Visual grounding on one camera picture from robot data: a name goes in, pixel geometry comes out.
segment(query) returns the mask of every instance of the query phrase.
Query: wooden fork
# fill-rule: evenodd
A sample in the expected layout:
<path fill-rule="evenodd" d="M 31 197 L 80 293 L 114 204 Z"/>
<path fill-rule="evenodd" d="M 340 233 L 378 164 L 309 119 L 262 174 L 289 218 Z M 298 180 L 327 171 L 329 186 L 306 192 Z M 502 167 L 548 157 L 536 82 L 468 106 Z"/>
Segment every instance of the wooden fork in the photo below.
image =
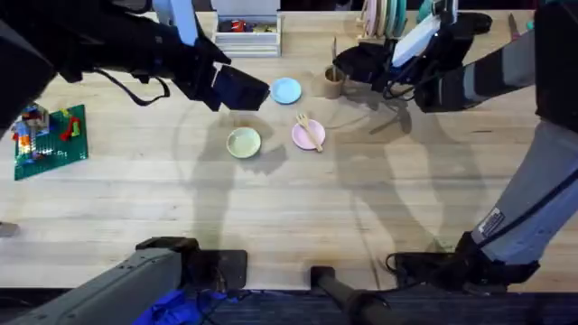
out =
<path fill-rule="evenodd" d="M 309 128 L 309 117 L 307 117 L 305 114 L 297 114 L 297 123 L 305 129 L 305 132 L 307 135 L 309 135 L 309 140 L 315 144 L 315 149 L 317 149 L 317 152 L 321 153 L 323 151 L 323 147 L 319 144 L 319 141 L 317 141 L 315 135 Z"/>

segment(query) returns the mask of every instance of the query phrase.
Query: lego baseplate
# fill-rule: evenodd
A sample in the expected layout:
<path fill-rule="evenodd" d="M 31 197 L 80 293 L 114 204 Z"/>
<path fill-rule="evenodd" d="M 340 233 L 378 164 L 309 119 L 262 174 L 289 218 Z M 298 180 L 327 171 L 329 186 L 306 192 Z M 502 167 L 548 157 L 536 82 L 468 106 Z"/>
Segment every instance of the lego baseplate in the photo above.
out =
<path fill-rule="evenodd" d="M 80 120 L 80 135 L 72 136 L 68 141 L 61 140 L 61 134 L 69 127 L 69 116 L 62 111 L 51 113 L 51 131 L 47 135 L 34 138 L 32 145 L 42 155 L 41 159 L 30 161 L 29 153 L 19 153 L 16 143 L 14 156 L 14 179 L 16 181 L 51 171 L 61 166 L 88 159 L 89 142 L 87 138 L 87 120 L 84 105 L 68 109 L 70 116 Z"/>

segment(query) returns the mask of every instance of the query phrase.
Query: white label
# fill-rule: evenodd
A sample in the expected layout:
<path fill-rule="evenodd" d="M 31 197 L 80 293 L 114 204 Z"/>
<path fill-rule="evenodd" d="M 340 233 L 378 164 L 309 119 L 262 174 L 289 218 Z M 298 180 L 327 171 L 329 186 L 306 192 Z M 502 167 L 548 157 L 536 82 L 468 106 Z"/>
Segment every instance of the white label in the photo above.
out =
<path fill-rule="evenodd" d="M 482 236 L 487 238 L 498 228 L 504 219 L 506 219 L 506 216 L 504 216 L 498 208 L 494 208 L 489 215 L 481 221 L 478 226 L 478 231 Z"/>

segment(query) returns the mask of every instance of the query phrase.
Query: white container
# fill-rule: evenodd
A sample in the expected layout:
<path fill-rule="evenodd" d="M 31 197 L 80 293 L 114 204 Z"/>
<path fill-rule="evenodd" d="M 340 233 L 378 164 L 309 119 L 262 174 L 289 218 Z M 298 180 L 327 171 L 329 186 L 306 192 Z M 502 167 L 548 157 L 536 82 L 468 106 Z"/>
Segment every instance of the white container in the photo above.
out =
<path fill-rule="evenodd" d="M 213 42 L 230 58 L 270 58 L 281 56 L 281 0 L 211 0 L 217 10 Z M 219 23 L 243 20 L 246 23 L 277 25 L 277 32 L 219 32 Z"/>

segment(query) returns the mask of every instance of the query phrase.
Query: lego figure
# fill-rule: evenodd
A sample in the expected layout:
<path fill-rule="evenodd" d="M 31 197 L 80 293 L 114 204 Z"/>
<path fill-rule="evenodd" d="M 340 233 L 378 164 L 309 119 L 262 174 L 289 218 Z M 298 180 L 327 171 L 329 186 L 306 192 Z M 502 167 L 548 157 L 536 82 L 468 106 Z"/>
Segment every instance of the lego figure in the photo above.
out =
<path fill-rule="evenodd" d="M 34 163 L 42 158 L 42 154 L 36 152 L 35 139 L 50 132 L 50 114 L 46 108 L 31 104 L 24 109 L 21 118 L 12 128 L 13 139 L 18 143 L 18 153 L 27 155 L 24 161 Z"/>

